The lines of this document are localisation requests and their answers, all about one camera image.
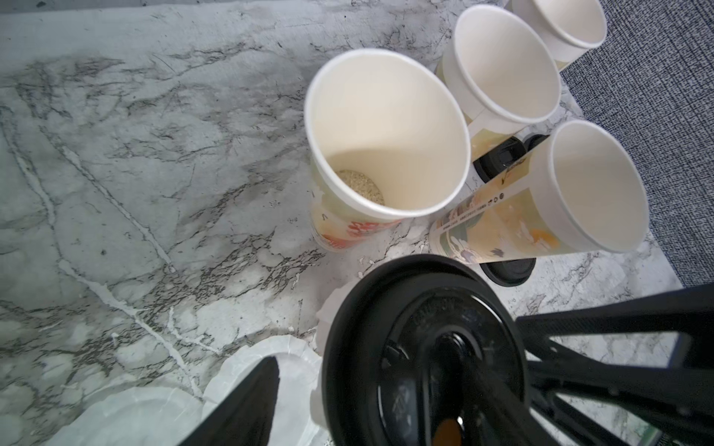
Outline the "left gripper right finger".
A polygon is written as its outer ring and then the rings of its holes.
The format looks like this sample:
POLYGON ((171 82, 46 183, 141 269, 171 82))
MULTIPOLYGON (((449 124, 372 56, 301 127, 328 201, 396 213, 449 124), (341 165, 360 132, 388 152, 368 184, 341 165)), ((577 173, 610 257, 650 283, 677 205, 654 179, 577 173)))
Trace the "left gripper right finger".
POLYGON ((465 408, 469 413, 482 414, 503 444, 558 444, 481 360, 466 360, 462 387, 465 408))

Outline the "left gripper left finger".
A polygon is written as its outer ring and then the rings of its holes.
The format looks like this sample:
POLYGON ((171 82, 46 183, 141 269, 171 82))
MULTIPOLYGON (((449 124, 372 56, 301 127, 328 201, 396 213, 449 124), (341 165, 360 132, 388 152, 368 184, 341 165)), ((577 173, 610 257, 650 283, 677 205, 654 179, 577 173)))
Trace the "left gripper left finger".
POLYGON ((180 445, 267 445, 279 384, 277 360, 262 359, 180 445))

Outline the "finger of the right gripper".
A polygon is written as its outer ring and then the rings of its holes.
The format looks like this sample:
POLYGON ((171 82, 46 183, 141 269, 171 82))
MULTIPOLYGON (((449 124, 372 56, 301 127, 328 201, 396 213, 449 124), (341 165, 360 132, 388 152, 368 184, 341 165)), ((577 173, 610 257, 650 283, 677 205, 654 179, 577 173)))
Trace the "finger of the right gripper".
POLYGON ((713 366, 712 284, 585 310, 522 316, 515 324, 525 348, 541 360, 585 360, 552 341, 553 336, 673 332, 680 335, 673 360, 676 367, 713 366))
POLYGON ((713 372, 595 361, 527 363, 533 409, 578 445, 625 442, 562 399, 600 401, 687 445, 713 443, 713 372))

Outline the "red white paper cup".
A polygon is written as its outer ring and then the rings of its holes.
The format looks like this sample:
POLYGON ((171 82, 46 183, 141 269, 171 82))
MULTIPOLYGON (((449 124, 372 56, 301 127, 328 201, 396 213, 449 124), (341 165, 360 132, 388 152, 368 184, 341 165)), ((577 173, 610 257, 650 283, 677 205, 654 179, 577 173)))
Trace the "red white paper cup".
POLYGON ((314 76, 304 103, 312 233, 340 252, 429 216, 463 187, 470 137, 444 83, 385 49, 345 52, 314 76))

